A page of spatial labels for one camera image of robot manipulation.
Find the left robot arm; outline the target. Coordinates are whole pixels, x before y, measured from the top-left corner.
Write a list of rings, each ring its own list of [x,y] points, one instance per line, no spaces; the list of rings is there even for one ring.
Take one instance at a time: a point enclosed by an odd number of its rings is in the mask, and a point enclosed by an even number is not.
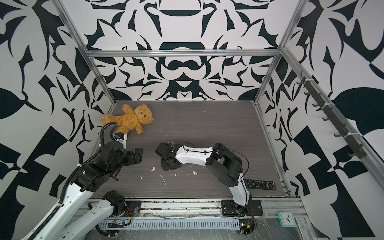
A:
[[[116,191],[106,193],[89,211],[71,223],[78,209],[109,179],[125,166],[142,161],[143,149],[126,149],[126,137],[115,134],[118,123],[101,128],[100,146],[95,154],[76,169],[66,180],[58,202],[45,217],[24,237],[26,240],[80,240],[108,217],[121,217],[128,209],[125,197]]]

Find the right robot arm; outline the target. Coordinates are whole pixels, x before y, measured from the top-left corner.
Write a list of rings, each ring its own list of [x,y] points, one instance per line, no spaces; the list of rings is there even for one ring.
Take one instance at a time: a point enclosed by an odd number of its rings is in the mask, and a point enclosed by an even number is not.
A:
[[[176,170],[185,164],[205,166],[233,196],[236,213],[247,216],[252,213],[252,195],[246,187],[242,160],[222,144],[209,148],[189,147],[185,144],[160,143],[155,154],[161,157],[163,171]]]

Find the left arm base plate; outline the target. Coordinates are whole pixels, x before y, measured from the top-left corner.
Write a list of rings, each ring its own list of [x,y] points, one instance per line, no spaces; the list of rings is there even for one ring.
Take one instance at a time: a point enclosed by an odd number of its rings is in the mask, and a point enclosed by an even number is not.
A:
[[[135,214],[139,214],[141,212],[142,201],[125,201],[124,211],[120,215],[120,217],[132,217]]]

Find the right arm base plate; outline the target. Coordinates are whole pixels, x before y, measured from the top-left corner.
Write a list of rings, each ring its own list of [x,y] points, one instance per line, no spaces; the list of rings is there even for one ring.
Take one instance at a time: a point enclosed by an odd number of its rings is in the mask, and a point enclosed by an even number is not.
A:
[[[242,217],[242,216],[262,216],[263,208],[260,200],[251,199],[249,203],[242,207],[233,200],[221,201],[222,215],[225,217]]]

